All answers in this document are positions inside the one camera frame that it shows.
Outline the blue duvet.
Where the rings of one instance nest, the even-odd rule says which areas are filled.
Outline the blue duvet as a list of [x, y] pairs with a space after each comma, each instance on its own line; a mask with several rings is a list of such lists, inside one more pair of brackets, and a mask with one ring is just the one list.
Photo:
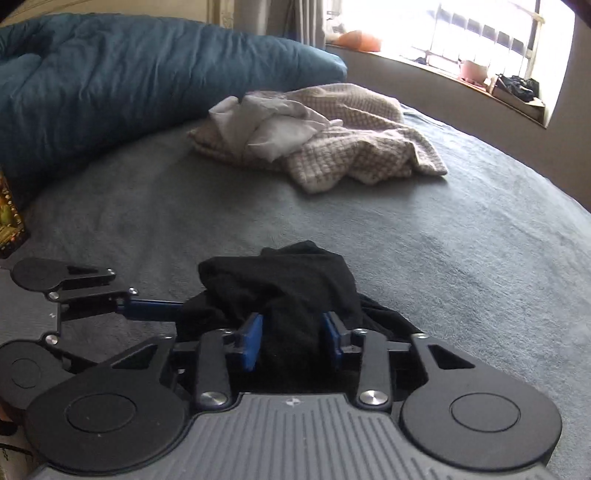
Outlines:
[[19, 207], [106, 151], [228, 96], [346, 79], [338, 56], [198, 21], [57, 14], [1, 30], [1, 170]]

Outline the white cloth garment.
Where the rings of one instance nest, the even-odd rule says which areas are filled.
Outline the white cloth garment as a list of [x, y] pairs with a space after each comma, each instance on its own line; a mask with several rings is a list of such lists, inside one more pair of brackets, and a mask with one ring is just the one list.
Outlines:
[[242, 99], [229, 96], [209, 110], [209, 119], [233, 157], [269, 163], [296, 152], [323, 131], [342, 126], [341, 119], [329, 120], [274, 92], [253, 92]]

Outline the black garment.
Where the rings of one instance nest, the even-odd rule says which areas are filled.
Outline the black garment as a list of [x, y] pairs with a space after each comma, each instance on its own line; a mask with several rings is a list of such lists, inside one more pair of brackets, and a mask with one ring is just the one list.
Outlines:
[[311, 241], [264, 248], [257, 256], [213, 257], [199, 264], [198, 274], [204, 291], [183, 304], [177, 338], [194, 341], [262, 315], [259, 360], [241, 382], [249, 391], [315, 393], [352, 380], [335, 373], [325, 353], [325, 313], [337, 314], [349, 330], [377, 331], [390, 341], [418, 330], [399, 312], [360, 294], [345, 259]]

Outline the grey fleece bed blanket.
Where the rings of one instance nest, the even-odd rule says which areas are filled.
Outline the grey fleece bed blanket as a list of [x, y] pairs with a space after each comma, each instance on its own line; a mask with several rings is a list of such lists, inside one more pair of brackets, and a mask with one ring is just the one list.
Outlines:
[[201, 291], [197, 267], [310, 240], [421, 330], [545, 392], [550, 467], [590, 475], [590, 215], [529, 167], [416, 110], [448, 166], [308, 195], [283, 174], [201, 158], [186, 127], [128, 144], [44, 190], [16, 257], [112, 268], [147, 298]]

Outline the orange item on windowsill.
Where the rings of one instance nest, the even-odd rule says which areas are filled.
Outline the orange item on windowsill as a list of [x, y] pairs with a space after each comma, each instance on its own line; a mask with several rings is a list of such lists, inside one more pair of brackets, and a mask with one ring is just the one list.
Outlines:
[[332, 44], [349, 50], [367, 53], [377, 53], [382, 49], [382, 42], [380, 39], [377, 39], [370, 34], [363, 33], [360, 30], [346, 32], [335, 39]]

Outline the dark bundle on windowsill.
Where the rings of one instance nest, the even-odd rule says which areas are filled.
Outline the dark bundle on windowsill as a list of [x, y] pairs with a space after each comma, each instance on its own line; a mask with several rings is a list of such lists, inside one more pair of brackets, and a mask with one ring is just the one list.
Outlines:
[[539, 98], [539, 84], [536, 80], [516, 75], [498, 75], [491, 84], [489, 93], [532, 120], [538, 123], [544, 121], [546, 106]]

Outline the pink pot on windowsill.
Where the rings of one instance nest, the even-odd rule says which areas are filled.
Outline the pink pot on windowsill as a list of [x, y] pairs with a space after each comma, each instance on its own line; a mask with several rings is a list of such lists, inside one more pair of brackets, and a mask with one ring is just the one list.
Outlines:
[[459, 61], [459, 78], [465, 82], [483, 85], [488, 78], [488, 67], [471, 60]]

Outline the beige checked knit garment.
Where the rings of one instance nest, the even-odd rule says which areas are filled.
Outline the beige checked knit garment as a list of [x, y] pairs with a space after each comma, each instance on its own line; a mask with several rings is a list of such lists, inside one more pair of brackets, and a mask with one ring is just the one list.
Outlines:
[[311, 194], [329, 191], [349, 177], [366, 185], [415, 174], [442, 177], [448, 168], [431, 143], [408, 126], [400, 102], [351, 83], [313, 86], [281, 94], [323, 114], [341, 119], [273, 163], [262, 159], [237, 159], [209, 119], [190, 130], [195, 150], [205, 157], [235, 166], [283, 172]]

